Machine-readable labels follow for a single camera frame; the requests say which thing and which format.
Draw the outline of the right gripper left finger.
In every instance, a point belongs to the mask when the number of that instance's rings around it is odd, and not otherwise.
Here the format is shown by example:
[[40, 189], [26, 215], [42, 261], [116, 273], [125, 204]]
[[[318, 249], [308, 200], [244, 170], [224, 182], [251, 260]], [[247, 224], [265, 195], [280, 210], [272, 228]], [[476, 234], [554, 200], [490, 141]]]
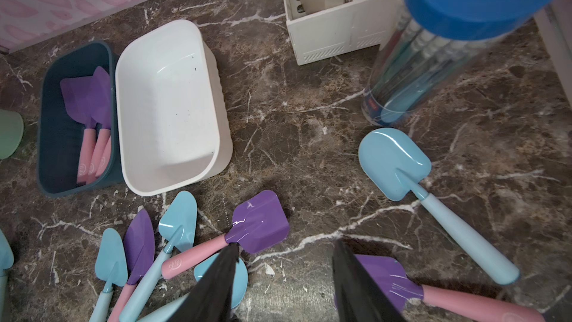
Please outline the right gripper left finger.
[[231, 321], [238, 258], [237, 244], [225, 247], [168, 321]]

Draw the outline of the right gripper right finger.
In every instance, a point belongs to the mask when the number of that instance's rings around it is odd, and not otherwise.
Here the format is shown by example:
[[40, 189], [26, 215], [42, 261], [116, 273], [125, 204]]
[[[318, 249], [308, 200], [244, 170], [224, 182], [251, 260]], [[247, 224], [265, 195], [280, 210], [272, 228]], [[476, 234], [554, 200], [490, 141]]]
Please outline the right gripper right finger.
[[335, 242], [332, 271], [340, 321], [405, 320], [341, 240]]

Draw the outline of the purple square shovel pink handle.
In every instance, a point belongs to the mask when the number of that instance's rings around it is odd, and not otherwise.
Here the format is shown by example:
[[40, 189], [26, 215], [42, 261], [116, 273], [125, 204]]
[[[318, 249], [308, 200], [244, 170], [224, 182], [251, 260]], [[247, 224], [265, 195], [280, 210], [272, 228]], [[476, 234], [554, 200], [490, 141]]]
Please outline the purple square shovel pink handle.
[[76, 179], [76, 183], [79, 185], [84, 185], [87, 182], [96, 141], [97, 122], [92, 118], [89, 107], [91, 83], [92, 76], [64, 78], [60, 81], [67, 114], [74, 121], [84, 126]]

